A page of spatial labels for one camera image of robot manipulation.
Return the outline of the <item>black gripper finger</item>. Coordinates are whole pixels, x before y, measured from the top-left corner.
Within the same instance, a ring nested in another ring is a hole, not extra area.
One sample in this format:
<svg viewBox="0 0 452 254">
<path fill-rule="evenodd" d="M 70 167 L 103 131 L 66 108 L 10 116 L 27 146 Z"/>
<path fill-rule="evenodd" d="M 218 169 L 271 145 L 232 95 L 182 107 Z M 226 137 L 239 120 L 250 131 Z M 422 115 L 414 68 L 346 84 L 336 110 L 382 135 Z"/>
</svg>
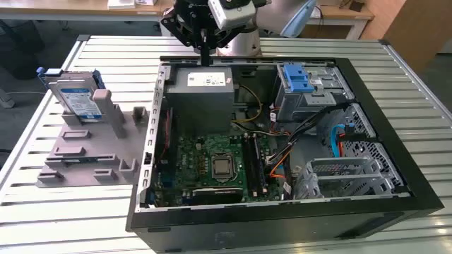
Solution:
<svg viewBox="0 0 452 254">
<path fill-rule="evenodd" d="M 244 29 L 244 25 L 226 31 L 214 27 L 207 29 L 207 66 L 212 64 L 211 51 L 216 52 L 218 48 L 224 48 Z"/>
<path fill-rule="evenodd" d="M 192 27 L 187 26 L 184 21 L 180 21 L 176 9 L 168 9 L 164 12 L 160 24 L 179 39 L 183 45 L 192 47 L 200 55 L 200 65 L 208 66 L 208 47 L 204 42 L 198 21 Z"/>
</svg>

